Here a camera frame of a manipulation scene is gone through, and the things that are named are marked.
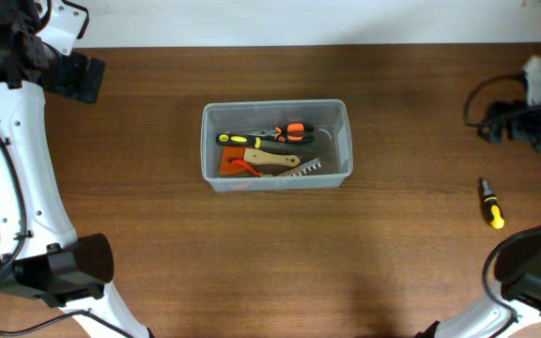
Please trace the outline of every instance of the white wall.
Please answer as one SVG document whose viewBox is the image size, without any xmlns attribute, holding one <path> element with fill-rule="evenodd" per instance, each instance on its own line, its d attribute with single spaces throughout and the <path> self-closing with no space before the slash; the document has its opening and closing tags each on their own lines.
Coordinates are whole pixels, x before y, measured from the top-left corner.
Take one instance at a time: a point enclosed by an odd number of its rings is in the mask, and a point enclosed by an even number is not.
<svg viewBox="0 0 541 338">
<path fill-rule="evenodd" d="M 541 0 L 74 0 L 81 47 L 541 41 Z"/>
</svg>

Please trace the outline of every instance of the gray plastic container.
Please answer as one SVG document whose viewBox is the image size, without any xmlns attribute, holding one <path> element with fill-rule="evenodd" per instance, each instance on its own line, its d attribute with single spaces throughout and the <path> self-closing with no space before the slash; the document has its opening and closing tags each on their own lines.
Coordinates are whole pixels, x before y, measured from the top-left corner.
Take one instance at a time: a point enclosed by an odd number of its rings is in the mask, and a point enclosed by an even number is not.
<svg viewBox="0 0 541 338">
<path fill-rule="evenodd" d="M 223 147 L 219 133 L 243 134 L 289 123 L 314 125 L 315 146 L 324 151 L 322 168 L 304 177 L 219 177 Z M 216 192 L 336 188 L 352 173 L 352 136 L 346 104 L 341 100 L 293 100 L 212 103 L 202 121 L 202 174 Z"/>
</svg>

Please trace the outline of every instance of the brown wood surface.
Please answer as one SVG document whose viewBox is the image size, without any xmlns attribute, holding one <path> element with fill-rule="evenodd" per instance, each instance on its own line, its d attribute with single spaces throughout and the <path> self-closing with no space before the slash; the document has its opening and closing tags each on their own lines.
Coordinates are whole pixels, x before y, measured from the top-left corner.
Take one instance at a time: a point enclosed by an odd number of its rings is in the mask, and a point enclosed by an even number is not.
<svg viewBox="0 0 541 338">
<path fill-rule="evenodd" d="M 79 236 L 111 241 L 116 286 L 157 337 L 411 337 L 483 296 L 507 235 L 541 224 L 541 154 L 490 146 L 461 106 L 541 44 L 88 50 L 100 100 L 47 96 L 62 199 Z M 522 98 L 513 84 L 478 100 Z M 340 189 L 216 193 L 202 178 L 212 102 L 341 99 L 354 173 Z M 507 225 L 485 225 L 489 179 Z M 0 295 L 0 328 L 58 315 Z M 86 337 L 72 320 L 38 337 Z M 516 337 L 541 336 L 541 324 Z"/>
</svg>

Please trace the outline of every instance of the pliers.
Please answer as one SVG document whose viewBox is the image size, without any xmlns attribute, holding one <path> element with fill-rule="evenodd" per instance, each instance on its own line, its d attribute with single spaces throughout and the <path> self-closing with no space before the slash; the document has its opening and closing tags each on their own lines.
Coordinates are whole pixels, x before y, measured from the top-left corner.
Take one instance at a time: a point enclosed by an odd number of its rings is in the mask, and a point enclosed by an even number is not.
<svg viewBox="0 0 541 338">
<path fill-rule="evenodd" d="M 292 123 L 285 127 L 277 127 L 274 130 L 248 132 L 248 135 L 259 137 L 265 141 L 303 145 L 315 141 L 315 136 L 305 135 L 306 132 L 314 131 L 314 126 L 303 123 Z"/>
</svg>

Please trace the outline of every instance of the orange scraper blade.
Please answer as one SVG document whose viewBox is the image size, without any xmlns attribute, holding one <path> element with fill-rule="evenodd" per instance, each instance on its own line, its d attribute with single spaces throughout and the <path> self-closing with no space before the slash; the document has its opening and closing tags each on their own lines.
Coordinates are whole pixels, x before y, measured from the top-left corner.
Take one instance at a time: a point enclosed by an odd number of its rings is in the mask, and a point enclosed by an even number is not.
<svg viewBox="0 0 541 338">
<path fill-rule="evenodd" d="M 231 164 L 233 160 L 243 160 L 245 149 L 250 146 L 225 146 L 223 149 L 223 158 L 221 159 L 221 175 L 235 175 L 247 171 L 245 167 L 238 164 Z"/>
</svg>

